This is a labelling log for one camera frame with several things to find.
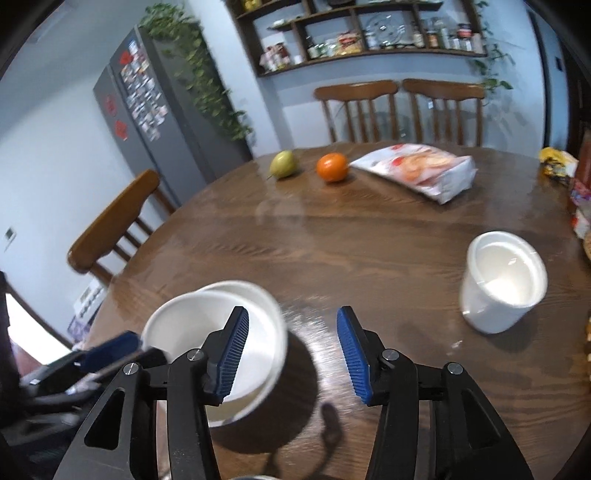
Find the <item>white paper cup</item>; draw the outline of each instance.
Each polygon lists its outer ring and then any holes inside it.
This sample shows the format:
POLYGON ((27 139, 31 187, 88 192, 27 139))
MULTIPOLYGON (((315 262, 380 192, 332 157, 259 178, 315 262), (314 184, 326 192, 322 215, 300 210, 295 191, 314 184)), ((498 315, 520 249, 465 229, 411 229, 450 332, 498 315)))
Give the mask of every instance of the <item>white paper cup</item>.
POLYGON ((468 247, 462 315, 483 333, 504 332, 544 298, 547 286, 544 263, 529 243, 512 233, 483 233, 468 247))

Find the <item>orange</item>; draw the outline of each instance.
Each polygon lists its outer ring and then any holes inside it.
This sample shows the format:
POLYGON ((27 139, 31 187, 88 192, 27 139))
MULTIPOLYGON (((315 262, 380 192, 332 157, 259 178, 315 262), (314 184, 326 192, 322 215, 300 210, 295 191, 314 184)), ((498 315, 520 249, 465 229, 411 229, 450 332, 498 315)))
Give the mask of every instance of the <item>orange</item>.
POLYGON ((349 162, 342 153, 329 153, 316 164, 316 173, 326 182, 344 180, 349 173, 349 162))

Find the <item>paper cup rim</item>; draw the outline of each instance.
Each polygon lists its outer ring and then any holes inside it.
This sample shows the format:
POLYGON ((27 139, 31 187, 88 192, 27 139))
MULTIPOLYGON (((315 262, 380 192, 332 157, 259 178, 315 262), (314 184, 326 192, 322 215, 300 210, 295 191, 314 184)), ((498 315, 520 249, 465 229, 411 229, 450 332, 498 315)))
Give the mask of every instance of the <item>paper cup rim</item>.
POLYGON ((474 281, 475 281, 478 289, 480 289, 480 291, 482 291, 487 297, 494 299, 496 302, 498 302, 506 307, 510 307, 513 309, 531 309, 535 305, 537 305, 539 302, 542 301, 542 299, 546 295, 546 291, 548 290, 548 274, 546 272, 546 267, 539 255, 539 253, 528 242, 523 240, 520 236, 514 235, 513 233, 505 232, 502 230, 494 230, 491 232, 485 232, 485 233, 478 235, 474 240, 472 240, 472 242, 470 242, 470 246, 468 247, 466 262, 467 262, 466 269, 469 271, 469 273, 474 278, 474 281), (538 273, 540 275, 539 291, 536 292, 535 297, 531 301, 529 301, 528 303, 521 303, 521 304, 509 303, 509 302, 503 300, 502 298, 497 297, 496 295, 493 295, 484 286, 485 285, 484 277, 480 273, 480 270, 478 269, 478 265, 476 263, 476 249, 477 249, 479 243, 482 242, 482 240, 484 240, 487 236, 493 236, 493 235, 504 236, 507 239, 510 239, 513 243, 517 244, 519 247, 521 247, 528 254, 529 258, 531 259, 531 261, 533 263, 534 268, 538 271, 538 273))

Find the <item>metal screw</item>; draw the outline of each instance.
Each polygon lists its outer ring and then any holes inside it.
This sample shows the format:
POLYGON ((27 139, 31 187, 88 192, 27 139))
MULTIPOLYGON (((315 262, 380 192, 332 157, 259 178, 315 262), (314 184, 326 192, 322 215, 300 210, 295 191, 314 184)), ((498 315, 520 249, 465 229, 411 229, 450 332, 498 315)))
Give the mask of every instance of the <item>metal screw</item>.
POLYGON ((459 375, 464 371, 464 368, 460 364, 457 364, 455 362, 450 363, 447 366, 447 369, 453 375, 459 375))
POLYGON ((123 373, 125 375, 133 375, 134 373, 137 373, 137 371, 139 370, 139 365, 131 362, 130 364, 127 364, 123 367, 123 373))
POLYGON ((388 362, 394 362, 395 360, 398 360, 400 353, 392 348, 386 348, 386 350, 382 352, 382 356, 384 357, 384 360, 387 360, 388 362))
POLYGON ((187 352, 187 358, 194 362, 195 360, 201 360, 203 358, 203 350, 199 348, 194 348, 193 350, 189 350, 187 352))

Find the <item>chair backrest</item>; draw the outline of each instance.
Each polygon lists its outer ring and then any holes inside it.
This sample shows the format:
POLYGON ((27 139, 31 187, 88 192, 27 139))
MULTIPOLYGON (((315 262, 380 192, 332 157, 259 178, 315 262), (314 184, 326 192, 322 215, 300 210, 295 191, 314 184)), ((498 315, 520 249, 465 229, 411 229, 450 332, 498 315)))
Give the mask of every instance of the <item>chair backrest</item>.
POLYGON ((411 94, 414 130, 417 136, 417 143, 422 143, 423 141, 423 126, 421 124, 421 114, 418 110, 417 95, 423 95, 430 98, 433 102, 433 133, 435 141, 441 140, 439 135, 440 112, 437 107, 437 100, 442 100, 445 123, 445 140, 448 142, 453 142, 452 115, 448 102, 450 100, 455 100, 458 145, 464 145, 464 130, 462 127, 462 112, 460 110, 460 102, 468 99, 476 99, 476 146, 480 147, 482 145, 482 100, 485 97, 485 91, 482 85, 477 85, 474 83, 405 79, 402 81, 402 86, 408 93, 411 94))
POLYGON ((141 246, 141 242, 128 232, 133 223, 146 235, 153 233, 139 217, 148 197, 153 194, 168 213, 175 211, 174 206, 158 188, 159 185, 160 178, 154 170, 146 170, 139 175, 74 242, 68 252, 70 266, 78 273, 91 272, 105 285, 109 285, 113 275, 98 260, 112 251, 125 262, 131 259, 117 242, 125 238, 135 248, 141 246))
POLYGON ((349 132, 349 141, 355 142, 355 130, 353 129, 353 119, 349 102, 356 102, 357 115, 359 117, 359 129, 361 131, 361 140, 363 143, 371 141, 368 139, 368 132, 365 127, 362 101, 369 103, 369 119, 373 130, 373 141, 381 140, 376 119, 374 100, 378 97, 388 95, 388 105, 390 110, 390 123, 392 128, 392 138, 398 138, 398 125, 396 122, 396 103, 394 95, 398 92, 398 85, 392 80, 379 80, 377 82, 366 83, 344 83, 341 85, 330 85, 320 87, 314 90, 314 97, 322 101, 322 108, 326 121, 329 124, 330 139, 336 142, 335 123, 330 115, 328 101, 336 100, 344 102, 345 112, 347 113, 347 128, 349 132))

